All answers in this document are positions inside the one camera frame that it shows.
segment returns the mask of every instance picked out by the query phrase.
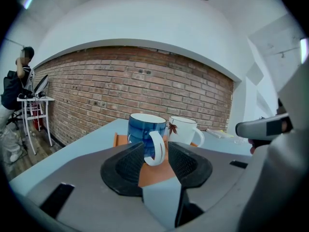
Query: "white pants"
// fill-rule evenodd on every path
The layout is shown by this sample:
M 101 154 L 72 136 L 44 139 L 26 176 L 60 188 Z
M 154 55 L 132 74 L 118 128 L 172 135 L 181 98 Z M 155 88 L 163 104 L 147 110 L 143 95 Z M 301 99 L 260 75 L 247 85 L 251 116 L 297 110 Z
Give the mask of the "white pants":
M 2 149 L 15 154 L 20 150 L 18 136 L 6 126 L 6 123 L 13 112 L 14 110 L 6 109 L 4 106 L 0 105 L 0 146 Z

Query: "person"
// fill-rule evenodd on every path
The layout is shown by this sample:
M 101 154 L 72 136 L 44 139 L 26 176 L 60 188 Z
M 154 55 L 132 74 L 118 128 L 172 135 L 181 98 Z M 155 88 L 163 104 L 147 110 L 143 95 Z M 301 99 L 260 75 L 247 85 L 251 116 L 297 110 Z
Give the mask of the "person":
M 34 50 L 31 46 L 24 47 L 21 50 L 20 57 L 17 58 L 15 64 L 17 71 L 15 72 L 9 85 L 5 88 L 0 105 L 0 145 L 2 149 L 11 152 L 10 161 L 15 162 L 22 154 L 19 145 L 18 136 L 14 133 L 6 123 L 15 109 L 18 108 L 17 97 L 26 85 L 31 68 L 29 62 L 34 56 Z
M 285 114 L 285 113 L 286 113 L 286 110 L 285 110 L 283 104 L 281 103 L 280 99 L 278 99 L 278 109 L 277 109 L 276 115 Z M 282 133 L 290 131 L 291 128 L 292 128 L 292 124 L 291 124 L 291 121 L 289 119 L 287 121 L 282 121 L 282 125 L 281 125 Z M 258 140 L 248 139 L 248 142 L 252 145 L 254 145 L 255 141 L 257 142 Z M 251 149 L 250 149 L 250 153 L 253 155 L 255 150 L 256 150 L 256 148 L 254 146 L 252 146 Z

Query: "wooden floor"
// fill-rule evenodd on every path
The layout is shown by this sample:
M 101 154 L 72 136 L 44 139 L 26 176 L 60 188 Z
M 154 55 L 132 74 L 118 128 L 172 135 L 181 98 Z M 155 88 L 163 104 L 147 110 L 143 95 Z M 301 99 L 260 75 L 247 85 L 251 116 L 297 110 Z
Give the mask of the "wooden floor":
M 10 164 L 11 153 L 4 150 L 1 151 L 1 163 L 9 181 L 20 175 L 23 171 L 32 167 L 39 161 L 45 159 L 46 157 L 50 156 L 51 154 L 62 148 L 53 140 L 53 146 L 50 146 L 48 135 L 45 130 L 37 131 L 33 127 L 33 123 L 29 122 L 29 129 L 30 131 L 32 131 L 32 133 L 34 133 L 34 135 L 31 137 L 32 143 L 34 149 L 37 152 L 37 154 L 34 155 L 29 142 L 29 138 L 24 134 L 22 121 L 19 122 L 19 131 L 16 130 L 16 126 L 13 123 L 11 123 L 9 126 L 16 133 L 21 133 L 21 137 L 24 139 L 27 148 L 27 150 L 23 149 L 22 156 L 13 164 Z

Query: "white side table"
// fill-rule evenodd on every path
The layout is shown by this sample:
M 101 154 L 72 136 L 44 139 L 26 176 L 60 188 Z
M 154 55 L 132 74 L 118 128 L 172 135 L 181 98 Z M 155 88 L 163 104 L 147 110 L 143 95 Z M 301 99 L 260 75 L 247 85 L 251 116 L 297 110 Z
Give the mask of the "white side table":
M 47 132 L 48 132 L 48 138 L 49 138 L 49 143 L 50 146 L 53 146 L 52 144 L 52 140 L 50 138 L 50 131 L 49 131 L 49 121 L 48 121 L 48 102 L 52 102 L 55 99 L 51 98 L 51 97 L 44 97 L 44 98 L 31 98 L 31 99 L 20 99 L 17 98 L 18 102 L 22 102 L 22 113 L 23 113 L 23 123 L 24 123 L 24 132 L 25 135 L 28 135 L 29 140 L 30 140 L 30 144 L 33 150 L 33 153 L 36 155 L 37 153 L 34 150 L 33 144 L 32 144 L 32 140 L 31 140 L 31 135 L 29 132 L 29 125 L 28 125 L 28 120 L 34 120 L 34 119 L 38 119 L 38 118 L 46 118 L 46 125 L 47 125 Z M 31 112 L 31 116 L 28 117 L 27 115 L 27 102 L 29 102 L 30 108 L 32 107 L 32 103 L 38 103 L 38 105 L 40 106 L 40 112 L 41 115 L 36 115 L 34 116 L 33 113 Z M 42 114 L 42 106 L 41 106 L 41 102 L 45 102 L 45 114 Z

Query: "brick wall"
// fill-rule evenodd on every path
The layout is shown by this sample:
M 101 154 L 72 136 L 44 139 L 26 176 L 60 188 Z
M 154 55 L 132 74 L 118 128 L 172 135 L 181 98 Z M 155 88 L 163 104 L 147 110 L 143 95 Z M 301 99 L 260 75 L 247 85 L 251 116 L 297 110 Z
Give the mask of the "brick wall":
M 65 145 L 131 113 L 192 118 L 200 130 L 226 130 L 233 81 L 173 53 L 137 47 L 98 47 L 53 59 L 46 74 L 51 133 Z

